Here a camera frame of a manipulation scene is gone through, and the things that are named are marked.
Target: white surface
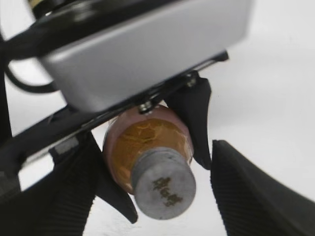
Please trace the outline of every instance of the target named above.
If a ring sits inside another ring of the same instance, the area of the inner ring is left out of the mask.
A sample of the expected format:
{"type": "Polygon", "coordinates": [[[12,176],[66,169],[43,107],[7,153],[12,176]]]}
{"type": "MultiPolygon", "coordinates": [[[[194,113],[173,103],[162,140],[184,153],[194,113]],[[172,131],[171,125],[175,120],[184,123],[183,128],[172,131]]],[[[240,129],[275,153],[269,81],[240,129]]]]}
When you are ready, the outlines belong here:
{"type": "MultiPolygon", "coordinates": [[[[22,3],[0,0],[1,26],[7,36],[31,23],[22,3]],[[14,5],[16,12],[10,9],[14,5]]],[[[312,0],[257,0],[247,39],[229,50],[229,62],[202,73],[210,79],[213,89],[210,139],[228,140],[264,171],[312,200],[315,200],[314,8],[312,0]]],[[[48,79],[42,80],[37,68],[32,62],[14,67],[23,78],[45,83],[48,79]]],[[[24,94],[9,83],[7,88],[15,134],[63,105],[59,94],[24,94]]],[[[99,143],[105,129],[106,125],[95,131],[99,143]]],[[[198,184],[197,195],[184,215],[165,222],[140,215],[139,222],[130,225],[96,199],[85,235],[225,236],[209,186],[209,173],[196,163],[192,169],[198,184]]]]}

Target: black cable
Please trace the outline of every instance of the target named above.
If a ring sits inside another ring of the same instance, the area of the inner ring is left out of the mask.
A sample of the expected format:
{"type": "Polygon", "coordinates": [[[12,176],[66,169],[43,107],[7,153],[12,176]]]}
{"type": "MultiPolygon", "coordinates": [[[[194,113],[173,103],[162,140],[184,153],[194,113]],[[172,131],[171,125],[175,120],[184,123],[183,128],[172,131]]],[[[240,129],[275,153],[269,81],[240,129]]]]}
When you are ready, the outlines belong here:
{"type": "MultiPolygon", "coordinates": [[[[4,43],[4,38],[0,32],[0,43],[4,43]]],[[[30,92],[30,93],[52,93],[58,91],[58,89],[55,88],[55,83],[51,82],[47,85],[39,85],[39,86],[33,86],[28,85],[20,81],[16,78],[16,76],[13,74],[13,72],[10,70],[8,63],[3,66],[3,70],[5,74],[7,75],[8,79],[18,88],[22,89],[23,91],[30,92]]]]}

